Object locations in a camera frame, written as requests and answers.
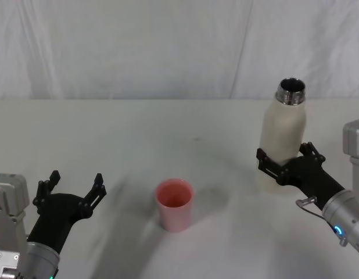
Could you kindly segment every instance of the white backdrop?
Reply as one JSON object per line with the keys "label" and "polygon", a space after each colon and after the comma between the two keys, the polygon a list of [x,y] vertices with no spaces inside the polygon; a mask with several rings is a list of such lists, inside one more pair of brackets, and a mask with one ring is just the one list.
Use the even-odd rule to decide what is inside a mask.
{"label": "white backdrop", "polygon": [[0,99],[359,97],[359,0],[0,0]]}

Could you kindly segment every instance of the plastic cup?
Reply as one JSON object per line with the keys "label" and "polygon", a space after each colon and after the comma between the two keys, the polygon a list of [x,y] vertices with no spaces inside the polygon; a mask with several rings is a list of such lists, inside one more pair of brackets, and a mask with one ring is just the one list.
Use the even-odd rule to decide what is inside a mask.
{"label": "plastic cup", "polygon": [[164,229],[178,233],[190,226],[193,201],[190,183],[179,178],[165,180],[157,186],[155,197]]}

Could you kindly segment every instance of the white table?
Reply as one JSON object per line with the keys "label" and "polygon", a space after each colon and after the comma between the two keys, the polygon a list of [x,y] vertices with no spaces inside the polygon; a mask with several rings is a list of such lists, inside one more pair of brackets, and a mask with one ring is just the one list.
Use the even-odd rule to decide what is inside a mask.
{"label": "white table", "polygon": [[[266,101],[0,101],[0,172],[37,181],[58,169],[56,192],[84,196],[97,172],[107,196],[75,224],[58,279],[359,278],[359,254],[295,205],[303,194],[261,194],[255,153]],[[359,100],[308,101],[304,140],[351,188],[342,127]],[[153,190],[181,177],[196,191],[194,224],[157,224]],[[26,210],[26,230],[36,222]]]}

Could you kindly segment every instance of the cup rim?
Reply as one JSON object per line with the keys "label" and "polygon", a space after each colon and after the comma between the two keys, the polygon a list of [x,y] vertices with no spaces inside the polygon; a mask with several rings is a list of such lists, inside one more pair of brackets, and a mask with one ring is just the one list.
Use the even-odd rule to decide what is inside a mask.
{"label": "cup rim", "polygon": [[[189,189],[191,196],[190,196],[190,199],[187,201],[187,203],[185,203],[184,205],[177,206],[177,207],[175,207],[175,208],[174,208],[174,207],[171,207],[171,206],[166,206],[166,205],[162,204],[162,203],[159,201],[159,199],[157,198],[158,192],[161,190],[161,188],[164,187],[164,185],[165,185],[166,183],[171,182],[171,181],[173,181],[173,182],[181,182],[181,183],[183,183],[183,185],[185,185],[185,186],[187,187],[187,189]],[[162,206],[162,207],[164,207],[164,208],[166,208],[166,209],[175,209],[175,210],[176,210],[176,209],[180,209],[180,208],[182,208],[182,207],[188,205],[190,202],[192,202],[193,196],[194,196],[194,192],[193,192],[193,188],[192,188],[191,184],[188,183],[186,180],[181,179],[181,178],[169,178],[169,179],[165,179],[165,180],[163,180],[161,183],[159,183],[159,185],[158,185],[158,186],[156,187],[156,189],[155,189],[155,200],[156,200],[156,202],[157,202],[160,206]]]}

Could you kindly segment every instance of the bottle cap opening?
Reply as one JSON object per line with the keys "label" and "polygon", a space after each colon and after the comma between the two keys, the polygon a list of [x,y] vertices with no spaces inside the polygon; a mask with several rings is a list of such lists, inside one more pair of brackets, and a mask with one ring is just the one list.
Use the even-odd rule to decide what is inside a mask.
{"label": "bottle cap opening", "polygon": [[280,82],[275,97],[284,105],[299,105],[305,101],[305,89],[305,83],[298,78],[285,78]]}

